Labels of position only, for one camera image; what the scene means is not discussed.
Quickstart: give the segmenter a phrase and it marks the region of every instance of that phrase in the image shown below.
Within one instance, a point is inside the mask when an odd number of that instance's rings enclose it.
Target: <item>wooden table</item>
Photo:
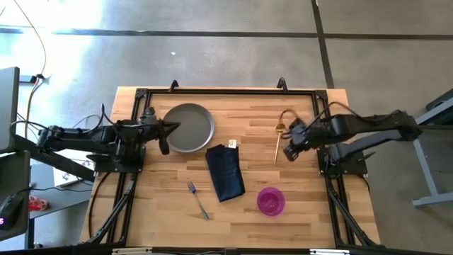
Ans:
[[[135,87],[117,90],[112,119],[128,119],[134,103]],[[343,89],[329,89],[329,101],[348,103]],[[197,103],[215,119],[214,137],[199,152],[161,155],[157,142],[148,142],[143,172],[139,175],[132,208],[128,247],[246,247],[308,248],[334,247],[326,186],[318,174],[315,151],[303,152],[289,162],[280,143],[277,166],[273,166],[277,135],[274,127],[286,108],[297,111],[308,123],[314,119],[308,96],[250,95],[153,95],[156,115],[165,114],[182,103]],[[344,113],[332,106],[332,114]],[[289,125],[292,116],[285,116]],[[246,193],[219,203],[207,170],[205,152],[235,139]],[[110,214],[118,174],[111,174],[100,187],[93,209],[96,231]],[[201,203],[210,216],[203,220],[196,200],[187,188],[193,181]],[[285,195],[286,206],[277,217],[267,217],[256,205],[258,192],[276,187]],[[349,207],[359,225],[375,242],[379,235],[365,182],[345,176]],[[81,241],[88,239],[87,220]]]

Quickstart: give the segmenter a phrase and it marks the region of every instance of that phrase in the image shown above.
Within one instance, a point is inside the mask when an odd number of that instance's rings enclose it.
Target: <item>gray floor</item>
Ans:
[[[45,15],[24,10],[39,26],[118,30],[210,30],[316,32],[309,0],[137,0],[46,1]],[[13,4],[0,24],[26,25]],[[453,33],[448,0],[319,0],[327,33]],[[33,98],[31,120],[73,125],[110,109],[117,86],[288,86],[325,88],[317,39],[165,38],[50,35],[40,30],[49,79]],[[347,89],[350,105],[363,115],[396,108],[411,114],[452,88],[452,41],[327,40],[336,88]],[[35,74],[42,50],[30,34],[0,34],[0,67]],[[19,112],[30,92],[20,90]],[[382,244],[393,248],[452,253],[453,204],[415,209],[412,199],[428,195],[411,144],[373,149],[369,182]],[[437,173],[441,189],[453,174]],[[86,204],[41,217],[36,241],[46,246],[79,240]],[[21,249],[22,237],[0,242]]]

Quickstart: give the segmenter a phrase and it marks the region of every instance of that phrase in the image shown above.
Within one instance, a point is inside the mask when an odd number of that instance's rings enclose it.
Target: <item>table leg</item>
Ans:
[[[28,229],[25,233],[25,249],[35,248],[35,219],[28,219]]]

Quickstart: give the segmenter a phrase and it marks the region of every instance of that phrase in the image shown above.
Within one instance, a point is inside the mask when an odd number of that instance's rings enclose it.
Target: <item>silver fork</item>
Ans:
[[[205,209],[203,209],[203,206],[201,205],[200,199],[198,199],[197,194],[195,194],[195,192],[197,192],[197,190],[195,189],[195,186],[193,185],[192,181],[187,182],[187,186],[189,187],[190,192],[192,192],[192,194],[197,198],[198,206],[201,209],[203,217],[205,218],[205,220],[209,220],[210,217],[207,215]]]

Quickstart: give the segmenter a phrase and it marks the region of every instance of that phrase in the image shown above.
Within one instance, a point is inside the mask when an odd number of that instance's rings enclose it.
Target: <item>folded navy cloth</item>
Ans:
[[[220,202],[238,197],[246,192],[239,168],[239,148],[228,148],[222,144],[206,151],[207,166],[212,184]]]

